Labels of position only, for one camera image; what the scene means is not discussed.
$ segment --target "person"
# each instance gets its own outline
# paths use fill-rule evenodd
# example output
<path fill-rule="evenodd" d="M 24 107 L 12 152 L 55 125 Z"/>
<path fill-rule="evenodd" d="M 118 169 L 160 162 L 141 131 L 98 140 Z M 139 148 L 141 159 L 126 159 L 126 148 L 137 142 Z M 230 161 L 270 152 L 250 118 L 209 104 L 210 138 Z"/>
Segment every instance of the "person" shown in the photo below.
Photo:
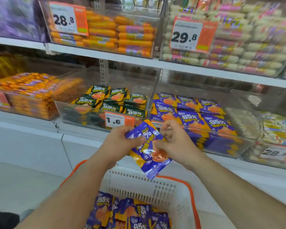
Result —
<path fill-rule="evenodd" d="M 108 169 L 142 145 L 144 137 L 126 139 L 127 126 L 111 130 L 102 146 L 16 229 L 83 229 Z M 286 229 L 286 205 L 224 168 L 191 141 L 174 121 L 160 130 L 167 142 L 155 146 L 194 172 L 237 229 Z"/>

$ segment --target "hand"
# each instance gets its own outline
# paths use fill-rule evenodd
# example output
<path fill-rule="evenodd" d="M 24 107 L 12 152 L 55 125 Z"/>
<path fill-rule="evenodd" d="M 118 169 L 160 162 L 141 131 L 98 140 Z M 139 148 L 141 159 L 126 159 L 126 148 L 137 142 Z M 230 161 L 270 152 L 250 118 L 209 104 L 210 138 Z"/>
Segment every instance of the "hand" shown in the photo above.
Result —
<path fill-rule="evenodd" d="M 164 149 L 170 158 L 185 168 L 189 169 L 198 156 L 204 155 L 175 120 L 165 121 L 161 126 L 160 133 L 168 142 L 156 140 L 155 146 Z"/>
<path fill-rule="evenodd" d="M 130 126 L 120 126 L 113 128 L 106 137 L 101 147 L 95 155 L 105 160 L 109 169 L 114 167 L 115 163 L 125 157 L 129 151 L 145 142 L 145 137 L 141 136 L 134 139 L 127 139 L 125 134 L 132 130 Z"/>

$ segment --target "white plastic basket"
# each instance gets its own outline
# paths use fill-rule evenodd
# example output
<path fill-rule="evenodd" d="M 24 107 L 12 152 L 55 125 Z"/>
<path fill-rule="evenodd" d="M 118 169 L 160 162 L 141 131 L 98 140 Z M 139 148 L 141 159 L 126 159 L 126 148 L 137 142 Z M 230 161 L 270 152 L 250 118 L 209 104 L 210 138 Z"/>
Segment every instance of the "white plastic basket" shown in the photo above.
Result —
<path fill-rule="evenodd" d="M 84 162 L 79 163 L 70 176 Z M 193 190 L 185 181 L 164 176 L 150 180 L 141 171 L 115 166 L 105 174 L 100 191 L 118 198 L 148 202 L 167 211 L 172 229 L 201 229 Z"/>

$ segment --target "orange basket handle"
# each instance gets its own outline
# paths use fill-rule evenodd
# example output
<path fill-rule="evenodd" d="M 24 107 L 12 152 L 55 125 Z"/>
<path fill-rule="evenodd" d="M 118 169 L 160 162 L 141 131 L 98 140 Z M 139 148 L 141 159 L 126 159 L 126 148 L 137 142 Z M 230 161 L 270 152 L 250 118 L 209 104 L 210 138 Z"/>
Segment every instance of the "orange basket handle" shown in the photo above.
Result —
<path fill-rule="evenodd" d="M 78 163 L 76 165 L 76 167 L 74 168 L 74 170 L 72 171 L 72 173 L 63 181 L 62 184 L 65 183 L 65 181 L 68 180 L 69 177 L 71 177 L 75 171 L 77 171 L 77 169 L 86 162 L 87 160 L 83 160 L 81 161 L 80 163 Z M 190 196 L 191 196 L 191 203 L 192 203 L 192 208 L 193 208 L 193 213 L 194 213 L 194 219 L 195 219 L 195 225 L 196 225 L 196 229 L 201 229 L 201 224 L 200 224 L 200 219 L 199 219 L 199 215 L 198 215 L 198 212 L 197 212 L 197 209 L 196 209 L 196 205 L 195 205 L 195 199 L 194 199 L 194 192 L 193 192 L 193 189 L 192 187 L 190 186 L 190 184 L 188 184 L 186 181 L 183 181 L 183 180 L 180 180 L 180 179 L 177 179 L 177 178 L 173 178 L 173 177 L 168 177 L 168 176 L 157 176 L 159 178 L 165 178 L 165 179 L 169 179 L 169 180 L 172 180 L 172 181 L 176 181 L 176 182 L 180 182 L 184 185 L 186 185 L 186 187 L 188 188 L 188 191 L 190 192 Z"/>

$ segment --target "floor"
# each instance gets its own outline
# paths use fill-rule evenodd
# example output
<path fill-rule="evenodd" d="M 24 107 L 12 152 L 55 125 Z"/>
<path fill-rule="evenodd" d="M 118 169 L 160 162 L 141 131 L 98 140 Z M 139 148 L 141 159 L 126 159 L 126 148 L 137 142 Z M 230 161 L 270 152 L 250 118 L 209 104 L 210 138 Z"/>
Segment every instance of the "floor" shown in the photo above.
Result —
<path fill-rule="evenodd" d="M 63 181 L 63 177 L 0 162 L 0 211 L 20 214 L 36 208 Z M 202 229 L 235 229 L 225 216 L 198 213 Z"/>

